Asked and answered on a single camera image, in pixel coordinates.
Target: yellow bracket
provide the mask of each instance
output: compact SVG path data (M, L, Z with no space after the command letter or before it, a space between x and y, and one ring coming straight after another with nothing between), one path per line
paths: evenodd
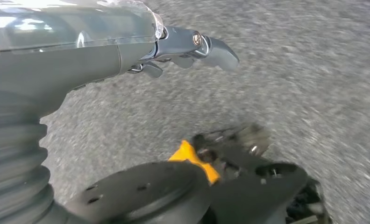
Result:
M209 163L205 163L199 159L197 156L195 149L189 142L183 140L179 150L177 150L173 156L169 159L169 161L189 161L199 167L201 167L210 184L214 184L219 180L220 175L218 172L211 166Z

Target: black mounting plate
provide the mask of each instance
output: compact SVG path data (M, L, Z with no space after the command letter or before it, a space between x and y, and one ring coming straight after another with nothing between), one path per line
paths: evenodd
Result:
M210 203L202 169L185 162L159 162L110 175L75 196L66 208L93 224L195 224Z

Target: transparent plastic cover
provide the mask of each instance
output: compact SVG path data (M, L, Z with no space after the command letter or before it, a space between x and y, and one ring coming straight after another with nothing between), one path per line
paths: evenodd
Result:
M0 0L0 52L155 42L159 15L134 0Z

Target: metal bolt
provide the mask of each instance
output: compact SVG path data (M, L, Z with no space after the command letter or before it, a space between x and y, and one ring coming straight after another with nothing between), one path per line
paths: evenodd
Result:
M193 34L193 43L196 45L196 46L200 46L201 45L201 42L202 42L202 40L201 40L201 35L200 35L200 33L195 33L195 34Z

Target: gray gravel surface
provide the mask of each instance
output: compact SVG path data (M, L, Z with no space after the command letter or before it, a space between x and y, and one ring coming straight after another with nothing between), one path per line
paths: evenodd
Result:
M195 133L257 121L272 131L267 156L319 179L337 223L370 224L370 0L158 4L166 24L225 40L239 70L169 65L71 92L43 120L58 201Z

